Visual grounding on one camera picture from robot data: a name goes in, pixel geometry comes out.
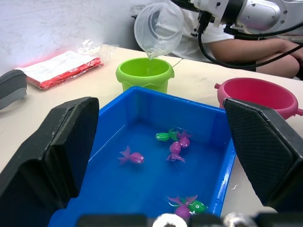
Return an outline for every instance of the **toy fish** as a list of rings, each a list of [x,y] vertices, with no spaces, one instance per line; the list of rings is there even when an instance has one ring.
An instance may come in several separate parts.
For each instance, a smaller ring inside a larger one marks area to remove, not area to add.
[[[188,148],[188,146],[190,145],[190,141],[187,137],[183,136],[180,140],[179,143],[181,145],[182,148]]]
[[[181,151],[181,144],[179,142],[173,142],[171,146],[169,147],[169,151],[171,154],[167,157],[166,160],[176,161],[181,160],[182,162],[185,162],[184,158],[179,156],[179,153]]]
[[[178,208],[175,210],[175,214],[177,214],[179,217],[183,219],[187,219],[191,217],[190,210],[188,209],[188,206],[195,201],[195,199],[198,196],[195,195],[194,197],[186,197],[185,202],[182,202],[179,197],[176,198],[169,198],[168,199],[172,202],[177,203]]]
[[[193,203],[189,204],[188,209],[190,210],[191,214],[201,214],[207,211],[208,206],[204,205],[198,200],[195,200]]]
[[[168,133],[164,133],[164,132],[157,133],[156,134],[156,139],[160,140],[160,141],[168,141],[171,138],[173,141],[178,141],[177,132],[172,131],[172,130],[173,129],[169,130]]]
[[[131,162],[136,164],[142,164],[144,162],[144,157],[140,153],[135,152],[131,154],[129,146],[127,146],[125,151],[121,151],[120,153],[124,155],[124,157],[118,158],[120,160],[120,165],[124,164],[128,160],[131,160]]]
[[[183,130],[182,133],[180,133],[179,131],[177,131],[177,138],[180,139],[182,137],[186,137],[186,138],[190,139],[190,138],[193,137],[193,135],[188,134],[185,130]]]

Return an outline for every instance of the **white table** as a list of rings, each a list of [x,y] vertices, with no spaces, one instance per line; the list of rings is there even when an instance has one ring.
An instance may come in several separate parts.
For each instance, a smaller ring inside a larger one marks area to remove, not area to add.
[[[48,112],[65,101],[84,96],[99,99],[100,107],[122,93],[115,71],[120,63],[131,58],[145,57],[145,53],[118,48],[112,59],[100,69],[66,83],[63,86],[41,91],[28,86],[28,95],[0,111],[0,171],[3,170],[20,144],[41,124]],[[303,82],[284,79],[250,71],[231,70],[213,64],[162,57],[175,70],[175,78],[169,81],[168,93],[193,101],[218,106],[215,83],[237,77],[255,77],[279,84],[297,97],[303,108]],[[303,137],[303,117],[291,117],[287,122]],[[235,160],[232,177],[227,190],[222,215],[231,211],[253,215],[265,208],[255,195],[239,160]]]

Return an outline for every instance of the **pink bowl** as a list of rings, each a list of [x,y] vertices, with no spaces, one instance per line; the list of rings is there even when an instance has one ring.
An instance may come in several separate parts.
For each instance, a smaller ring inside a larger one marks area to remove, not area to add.
[[[296,114],[303,116],[293,93],[274,83],[255,78],[234,78],[221,85],[216,84],[214,88],[218,89],[221,108],[225,98],[235,98],[275,109],[284,119]]]

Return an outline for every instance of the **person's arm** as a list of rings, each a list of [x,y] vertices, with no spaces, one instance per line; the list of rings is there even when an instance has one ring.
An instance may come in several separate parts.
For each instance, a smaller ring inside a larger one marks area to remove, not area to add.
[[[258,61],[275,53],[284,53],[296,47],[290,41],[283,39],[267,39],[249,41],[228,39],[209,43],[214,57],[223,62],[249,62]]]

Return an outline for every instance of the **white wall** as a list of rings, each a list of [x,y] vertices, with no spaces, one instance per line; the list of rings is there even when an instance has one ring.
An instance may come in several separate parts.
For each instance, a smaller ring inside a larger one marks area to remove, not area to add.
[[[137,49],[136,5],[154,0],[0,0],[0,75],[91,39]]]

